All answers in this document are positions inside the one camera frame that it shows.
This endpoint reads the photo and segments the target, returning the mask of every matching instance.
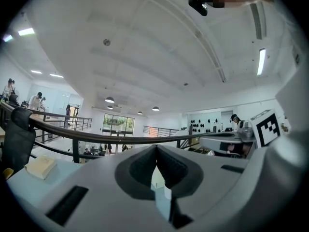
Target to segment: desk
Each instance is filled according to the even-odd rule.
[[[0,143],[4,142],[5,131],[0,127]]]
[[[82,164],[65,160],[56,160],[57,165],[51,170],[45,180],[29,174],[25,169],[20,170],[7,184],[14,195],[19,196],[37,207],[44,196],[66,179],[71,173],[82,167]]]

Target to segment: gray plastic part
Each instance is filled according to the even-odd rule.
[[[179,231],[252,231],[263,226],[295,195],[309,165],[308,132],[291,133],[256,149],[250,160],[211,157],[172,147],[203,170],[203,181],[191,196],[177,199],[182,214],[193,222]],[[154,201],[133,199],[116,183],[114,172],[123,160],[146,150],[138,148],[88,162],[51,191],[39,209],[23,206],[46,230],[45,216],[74,186],[89,189],[64,225],[65,231],[175,231]],[[242,174],[222,165],[245,168]]]

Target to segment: camera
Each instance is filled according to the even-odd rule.
[[[199,12],[202,16],[207,16],[207,6],[202,0],[189,0],[189,5]]]

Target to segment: light fixture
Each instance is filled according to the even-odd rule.
[[[42,74],[42,72],[40,71],[31,71],[31,72],[36,73],[36,74]]]
[[[6,37],[3,38],[4,42],[8,42],[12,39],[13,37],[11,35],[8,35]]]
[[[56,74],[50,74],[51,76],[55,76],[55,77],[61,77],[61,78],[63,78],[63,76],[62,75],[56,75]]]
[[[34,31],[33,31],[33,28],[29,28],[29,29],[20,30],[20,31],[18,31],[18,33],[19,33],[20,36],[23,36],[23,35],[27,35],[27,34],[33,34]]]
[[[257,70],[257,75],[261,75],[264,67],[265,62],[265,56],[266,56],[266,49],[260,50],[260,62],[259,62],[259,69]]]
[[[105,99],[105,101],[108,102],[108,103],[115,103],[113,97],[110,97],[110,96],[107,97],[107,98]]]

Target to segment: white ceiling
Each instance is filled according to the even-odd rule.
[[[290,38],[272,5],[263,3],[260,11],[262,40],[250,6],[209,8],[202,17],[187,0],[33,0],[26,22],[20,16],[11,30],[28,23],[35,35],[14,38],[5,49],[27,71],[60,72],[95,107],[106,108],[104,99],[112,96],[128,113],[151,115],[155,105],[175,111],[171,98],[223,81],[277,75]],[[261,48],[268,58],[257,77]]]

